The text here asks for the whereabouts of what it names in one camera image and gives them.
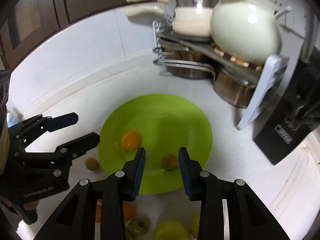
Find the left hand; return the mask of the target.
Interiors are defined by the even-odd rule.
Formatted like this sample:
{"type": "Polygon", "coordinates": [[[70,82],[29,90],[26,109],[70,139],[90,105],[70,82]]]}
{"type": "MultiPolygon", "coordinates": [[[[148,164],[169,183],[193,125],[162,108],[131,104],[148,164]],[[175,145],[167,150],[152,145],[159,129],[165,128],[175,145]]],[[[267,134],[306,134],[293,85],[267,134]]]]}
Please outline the left hand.
{"type": "MultiPolygon", "coordinates": [[[[0,195],[0,200],[8,207],[12,207],[12,203],[7,199],[5,198],[4,196],[0,195]]],[[[34,202],[30,202],[30,203],[27,203],[27,204],[24,204],[24,208],[27,210],[27,211],[30,211],[30,210],[35,210],[39,205],[39,201],[36,200],[34,202]]]]}

